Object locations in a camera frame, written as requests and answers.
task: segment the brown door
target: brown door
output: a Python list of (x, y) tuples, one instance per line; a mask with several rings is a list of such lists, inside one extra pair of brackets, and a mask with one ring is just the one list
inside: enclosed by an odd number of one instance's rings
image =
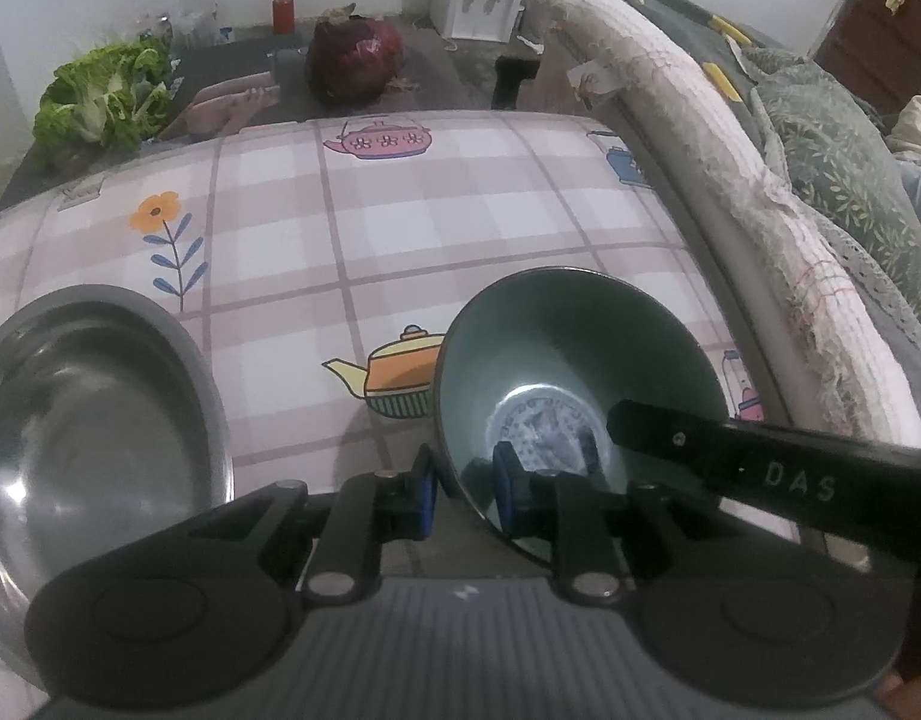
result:
[(817, 63), (882, 115), (921, 95), (921, 0), (848, 0)]

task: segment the lettuce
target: lettuce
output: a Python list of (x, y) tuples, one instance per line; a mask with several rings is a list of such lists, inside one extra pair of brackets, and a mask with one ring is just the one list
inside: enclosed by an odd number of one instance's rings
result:
[(169, 57), (157, 38), (91, 50), (54, 71), (34, 119), (34, 139), (47, 154), (96, 143), (135, 151), (171, 118), (169, 76)]

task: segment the metal bowl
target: metal bowl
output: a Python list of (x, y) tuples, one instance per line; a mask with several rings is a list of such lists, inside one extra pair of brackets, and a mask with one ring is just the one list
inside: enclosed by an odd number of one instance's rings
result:
[(0, 328), (0, 656), (61, 571), (233, 497), (223, 409), (187, 332), (116, 287), (46, 295)]
[[(449, 327), (434, 380), (441, 450), (497, 532), (490, 459), (500, 440), (527, 470), (590, 475), (621, 492), (651, 480), (700, 493), (681, 467), (611, 442), (607, 412), (624, 398), (727, 418), (716, 372), (687, 328), (646, 293), (582, 269), (523, 271), (483, 290)], [(517, 546), (550, 559), (547, 543)]]

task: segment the green cushion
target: green cushion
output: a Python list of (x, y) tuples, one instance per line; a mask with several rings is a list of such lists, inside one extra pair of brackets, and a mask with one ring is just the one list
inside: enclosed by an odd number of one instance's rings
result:
[(793, 189), (877, 261), (921, 322), (921, 226), (894, 157), (853, 96), (814, 62), (745, 50), (784, 142)]

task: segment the hand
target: hand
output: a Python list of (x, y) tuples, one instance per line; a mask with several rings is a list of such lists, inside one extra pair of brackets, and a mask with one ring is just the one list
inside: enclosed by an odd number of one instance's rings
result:
[(881, 685), (877, 699), (900, 720), (921, 720), (921, 676), (905, 683), (891, 674)]

